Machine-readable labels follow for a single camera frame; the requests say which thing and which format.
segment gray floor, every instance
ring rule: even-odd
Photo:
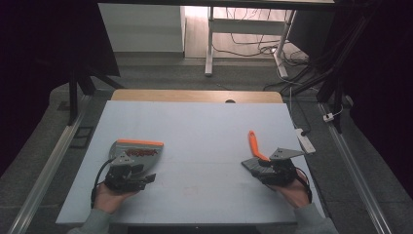
[[[214,61],[213,76],[204,76],[203,58],[131,58],[118,57],[121,77],[114,78],[127,88],[262,91],[269,84],[280,83],[268,91],[279,91],[282,81],[271,59],[225,59]],[[288,67],[291,77],[302,67]],[[56,225],[56,217],[86,153],[88,139],[98,123],[111,87],[94,80],[99,91],[93,96],[81,131],[71,141],[27,233],[65,233],[70,227]],[[309,138],[317,153],[306,156],[316,180],[325,214],[330,216],[340,233],[377,233],[352,178],[339,154],[328,126],[322,121],[314,90],[292,100],[292,118],[298,127],[312,131]],[[51,93],[50,106],[18,158],[0,179],[0,233],[12,225],[36,178],[51,155],[68,121],[67,85]],[[393,173],[349,116],[350,106],[342,113],[343,136],[351,147],[368,184],[377,198],[394,233],[413,233],[413,202]],[[113,225],[112,233],[125,227]],[[257,227],[261,233],[292,233],[295,225]]]

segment white wall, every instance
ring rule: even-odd
[[[114,52],[183,52],[184,7],[99,4]]]

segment sleeve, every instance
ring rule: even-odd
[[[294,210],[298,227],[296,234],[338,234],[333,221],[322,217],[315,204]]]
[[[108,233],[111,214],[98,209],[92,209],[82,227],[69,230],[67,234],[101,234]]]

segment orange handle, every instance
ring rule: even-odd
[[[251,151],[252,154],[257,157],[260,158],[264,161],[270,161],[267,157],[265,157],[264,155],[262,155],[259,151],[258,151],[258,143],[257,143],[257,138],[255,136],[255,132],[254,131],[249,131],[248,133],[248,138],[249,138],[249,146],[251,147]]]

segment hand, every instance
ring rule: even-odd
[[[97,187],[94,208],[109,214],[114,214],[122,203],[137,192],[115,193],[110,190],[104,183]]]
[[[297,170],[297,174],[304,181],[307,181],[307,179],[299,170]],[[267,186],[273,190],[278,190],[282,194],[282,196],[288,201],[288,203],[291,204],[291,206],[293,206],[294,208],[301,208],[310,204],[306,188],[297,179],[294,179],[294,181],[292,181],[292,183],[290,183],[286,187],[279,187],[275,185]]]

